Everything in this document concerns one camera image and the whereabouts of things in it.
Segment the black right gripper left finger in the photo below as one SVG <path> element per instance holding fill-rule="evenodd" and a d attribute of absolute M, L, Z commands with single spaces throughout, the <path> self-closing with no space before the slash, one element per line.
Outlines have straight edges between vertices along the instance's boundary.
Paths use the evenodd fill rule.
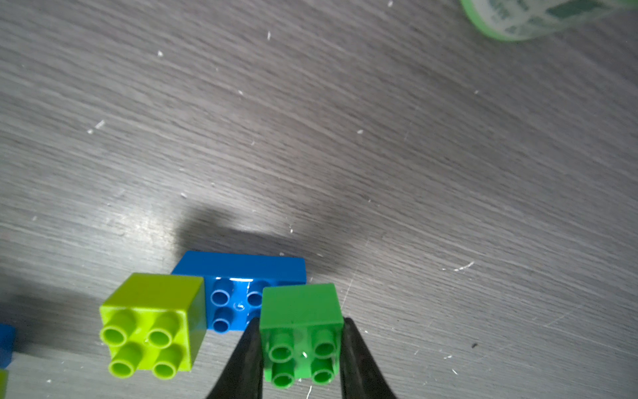
<path fill-rule="evenodd" d="M 207 399 L 262 399 L 264 358 L 260 318 L 249 322 Z"/>

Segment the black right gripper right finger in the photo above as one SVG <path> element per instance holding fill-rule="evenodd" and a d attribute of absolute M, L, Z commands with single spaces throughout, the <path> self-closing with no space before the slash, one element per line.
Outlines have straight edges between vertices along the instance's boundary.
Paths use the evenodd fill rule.
<path fill-rule="evenodd" d="M 340 379 L 344 399 L 397 399 L 352 318 L 344 318 Z"/>

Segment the green lego brick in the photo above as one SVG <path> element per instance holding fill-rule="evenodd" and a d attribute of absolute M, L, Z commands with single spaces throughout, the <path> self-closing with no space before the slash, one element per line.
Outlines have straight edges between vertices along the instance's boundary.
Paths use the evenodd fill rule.
<path fill-rule="evenodd" d="M 334 284 L 264 289 L 259 332 L 265 381 L 277 389 L 299 379 L 330 384 L 339 374 L 344 323 Z"/>

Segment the blue long lego brick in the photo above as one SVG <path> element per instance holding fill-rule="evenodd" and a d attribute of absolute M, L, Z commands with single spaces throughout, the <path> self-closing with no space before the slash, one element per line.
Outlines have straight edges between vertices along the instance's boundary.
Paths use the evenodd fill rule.
<path fill-rule="evenodd" d="M 264 289 L 307 282 L 302 258 L 188 251 L 173 274 L 204 279 L 208 329 L 244 331 L 261 314 Z"/>

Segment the lime lego brick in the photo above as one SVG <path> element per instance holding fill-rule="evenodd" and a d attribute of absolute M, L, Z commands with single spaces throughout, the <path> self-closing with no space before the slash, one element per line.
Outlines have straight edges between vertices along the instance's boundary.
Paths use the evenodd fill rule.
<path fill-rule="evenodd" d="M 0 370 L 0 399 L 5 399 L 8 387 L 8 370 Z"/>
<path fill-rule="evenodd" d="M 99 312 L 113 377 L 127 379 L 143 370 L 171 380 L 193 369 L 207 332 L 204 279 L 134 273 Z"/>

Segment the blue small lego brick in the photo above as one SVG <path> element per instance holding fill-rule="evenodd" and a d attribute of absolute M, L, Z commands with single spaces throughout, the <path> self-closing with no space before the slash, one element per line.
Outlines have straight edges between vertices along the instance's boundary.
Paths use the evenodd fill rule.
<path fill-rule="evenodd" d="M 0 324 L 0 368 L 6 369 L 13 360 L 17 330 L 8 324 Z"/>

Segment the green lidded round jar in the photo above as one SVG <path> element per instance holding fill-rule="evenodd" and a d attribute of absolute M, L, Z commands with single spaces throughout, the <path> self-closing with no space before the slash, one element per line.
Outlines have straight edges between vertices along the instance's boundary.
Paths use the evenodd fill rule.
<path fill-rule="evenodd" d="M 637 9 L 636 1 L 615 0 L 461 0 L 460 4 L 483 35 L 503 42 L 539 38 Z"/>

